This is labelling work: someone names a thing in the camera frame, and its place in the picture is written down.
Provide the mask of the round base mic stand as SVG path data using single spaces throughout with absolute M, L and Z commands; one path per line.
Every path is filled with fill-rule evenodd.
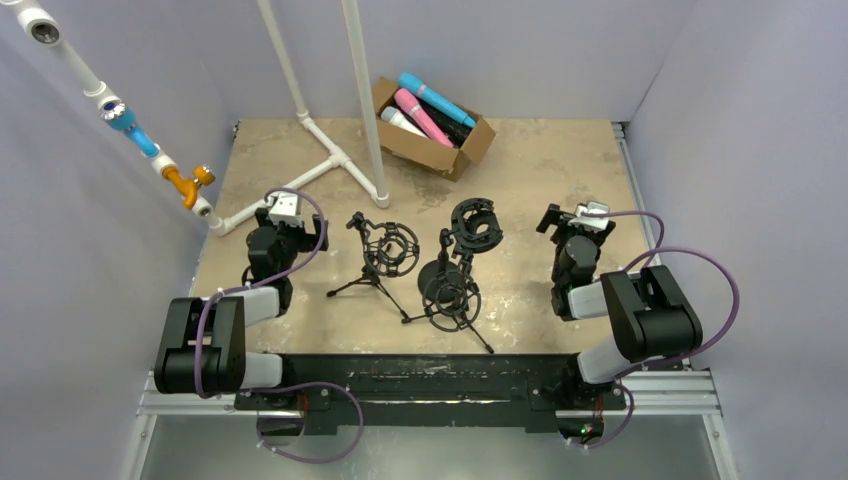
M 451 214 L 451 227 L 440 232 L 440 251 L 418 275 L 418 287 L 426 300 L 452 301 L 451 286 L 463 287 L 471 275 L 475 254 L 493 250 L 504 238 L 494 202 L 482 197 L 461 201 Z

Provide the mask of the pink microphone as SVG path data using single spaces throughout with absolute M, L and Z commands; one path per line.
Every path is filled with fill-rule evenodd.
M 454 145 L 448 137 L 436 126 L 428 114 L 422 109 L 418 99 L 405 88 L 399 88 L 394 93 L 395 103 L 417 124 L 419 129 L 428 138 L 441 145 L 453 148 Z

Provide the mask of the tripod mic stand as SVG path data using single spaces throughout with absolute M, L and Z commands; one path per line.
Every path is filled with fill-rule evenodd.
M 359 233 L 362 244 L 363 267 L 359 278 L 326 293 L 336 296 L 354 285 L 376 288 L 392 301 L 401 315 L 401 323 L 409 324 L 413 318 L 400 306 L 383 286 L 383 278 L 399 278 L 412 272 L 420 259 L 420 242 L 412 229 L 402 223 L 373 223 L 361 211 L 355 212 L 346 223 L 347 229 Z
M 420 271 L 417 284 L 422 295 L 423 313 L 417 316 L 404 315 L 402 324 L 426 319 L 437 330 L 445 333 L 469 330 L 488 354 L 495 353 L 495 349 L 474 326 L 480 315 L 482 294 L 471 275 L 462 272 L 451 262 L 441 268 L 438 261 L 431 261 Z

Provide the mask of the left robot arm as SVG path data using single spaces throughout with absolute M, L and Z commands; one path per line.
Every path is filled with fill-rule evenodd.
M 171 301 L 153 368 L 162 394 L 208 398 L 284 383 L 279 354 L 251 353 L 246 328 L 284 315 L 293 295 L 289 275 L 301 253 L 312 259 L 327 248 L 326 222 L 312 216 L 315 231 L 297 222 L 261 219 L 247 237 L 248 266 L 240 287 L 209 297 Z

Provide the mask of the black glitter microphone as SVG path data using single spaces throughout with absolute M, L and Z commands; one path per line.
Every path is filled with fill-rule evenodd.
M 471 127 L 458 123 L 426 102 L 421 102 L 421 107 L 456 148 L 465 143 L 472 132 Z

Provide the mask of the blue microphone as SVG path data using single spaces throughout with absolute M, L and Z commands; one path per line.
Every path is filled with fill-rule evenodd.
M 465 110 L 430 88 L 417 76 L 403 72 L 398 77 L 398 84 L 455 122 L 469 128 L 476 126 L 476 121 Z

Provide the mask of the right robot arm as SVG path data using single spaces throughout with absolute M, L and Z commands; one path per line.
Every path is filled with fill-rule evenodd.
M 703 342 L 700 320 L 667 267 L 595 276 L 601 247 L 615 228 L 608 213 L 607 205 L 594 201 L 573 213 L 551 204 L 536 228 L 554 229 L 554 314 L 563 321 L 609 320 L 611 334 L 571 361 L 571 376 L 592 385 L 608 383 L 645 360 L 690 353 Z

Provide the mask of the cardboard box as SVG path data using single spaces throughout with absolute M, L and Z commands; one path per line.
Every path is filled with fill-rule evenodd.
M 372 97 L 381 148 L 452 182 L 480 165 L 495 139 L 479 114 L 469 113 L 472 127 L 462 125 L 385 77 Z

